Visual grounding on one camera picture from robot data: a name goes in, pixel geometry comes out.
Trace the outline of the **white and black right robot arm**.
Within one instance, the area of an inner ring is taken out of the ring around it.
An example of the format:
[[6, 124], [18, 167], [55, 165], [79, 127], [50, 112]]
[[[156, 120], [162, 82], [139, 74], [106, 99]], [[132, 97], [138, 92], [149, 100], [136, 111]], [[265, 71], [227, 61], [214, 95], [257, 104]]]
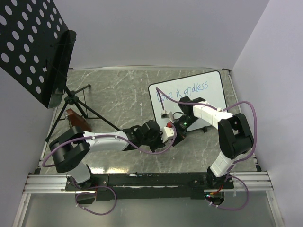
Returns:
[[221, 151], [206, 172], [207, 184], [211, 188], [218, 188], [235, 162], [244, 158], [244, 155], [253, 148], [254, 138], [247, 118], [242, 113], [233, 114], [212, 107], [200, 97], [191, 100], [185, 96], [178, 101], [178, 106], [183, 116], [173, 123], [177, 132], [173, 146], [185, 139], [188, 128], [199, 119], [218, 130]]

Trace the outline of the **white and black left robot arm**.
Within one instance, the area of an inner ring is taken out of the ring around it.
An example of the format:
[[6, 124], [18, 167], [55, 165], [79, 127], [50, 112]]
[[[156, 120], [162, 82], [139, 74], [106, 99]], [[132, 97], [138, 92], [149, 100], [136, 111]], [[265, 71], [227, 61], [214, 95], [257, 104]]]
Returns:
[[112, 133], [89, 132], [79, 126], [73, 126], [53, 140], [49, 148], [56, 171], [67, 173], [81, 189], [88, 190], [94, 183], [88, 165], [82, 161], [88, 153], [109, 150], [129, 151], [140, 146], [148, 146], [153, 153], [165, 147], [171, 135], [174, 135], [173, 131], [167, 127], [160, 128], [153, 120], [142, 126], [133, 126]]

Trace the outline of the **aluminium rail frame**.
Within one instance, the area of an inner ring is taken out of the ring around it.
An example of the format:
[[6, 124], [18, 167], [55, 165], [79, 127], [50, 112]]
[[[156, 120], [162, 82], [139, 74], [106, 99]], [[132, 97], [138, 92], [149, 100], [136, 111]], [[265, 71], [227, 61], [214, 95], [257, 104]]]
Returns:
[[[91, 120], [94, 132], [107, 134], [159, 120], [162, 108], [178, 112], [173, 100], [187, 95], [214, 106], [234, 107], [236, 95], [227, 70], [119, 68], [69, 70], [67, 86], [79, 90], [93, 109], [108, 119]], [[74, 174], [44, 168], [26, 181], [21, 202], [22, 227], [281, 227], [284, 225], [267, 172], [254, 159], [237, 164], [229, 179], [213, 182], [207, 168], [219, 155], [217, 129], [200, 122], [186, 138], [162, 154], [148, 148], [104, 146], [83, 159], [94, 178], [76, 186]]]

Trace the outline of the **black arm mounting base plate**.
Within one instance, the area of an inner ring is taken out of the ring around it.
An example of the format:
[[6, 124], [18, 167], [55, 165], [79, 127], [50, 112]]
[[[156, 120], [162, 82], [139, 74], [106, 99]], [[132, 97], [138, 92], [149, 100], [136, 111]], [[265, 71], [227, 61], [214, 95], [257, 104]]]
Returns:
[[164, 199], [191, 198], [203, 200], [204, 194], [210, 190], [233, 189], [232, 180], [223, 184], [210, 186], [206, 180], [206, 172], [193, 173], [134, 173], [134, 174], [92, 174], [85, 184], [74, 184], [67, 178], [65, 190], [68, 192], [94, 192], [96, 201], [114, 199], [110, 187], [118, 199]]

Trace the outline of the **black perforated music stand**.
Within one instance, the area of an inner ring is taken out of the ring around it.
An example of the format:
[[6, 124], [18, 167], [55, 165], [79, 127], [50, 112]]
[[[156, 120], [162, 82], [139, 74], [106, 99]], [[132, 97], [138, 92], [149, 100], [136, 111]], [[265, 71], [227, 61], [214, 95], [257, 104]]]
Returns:
[[0, 2], [0, 66], [46, 108], [64, 101], [87, 118], [91, 111], [111, 127], [117, 127], [79, 100], [68, 89], [67, 73], [76, 42], [52, 0], [2, 0]]

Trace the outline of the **brown wooden metronome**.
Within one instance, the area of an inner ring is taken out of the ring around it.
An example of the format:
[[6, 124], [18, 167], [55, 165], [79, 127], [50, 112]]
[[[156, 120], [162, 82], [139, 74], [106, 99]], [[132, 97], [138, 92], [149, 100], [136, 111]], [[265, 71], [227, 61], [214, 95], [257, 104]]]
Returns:
[[92, 128], [89, 123], [71, 108], [64, 111], [64, 117], [70, 128], [73, 126], [79, 126], [83, 131], [92, 132]]

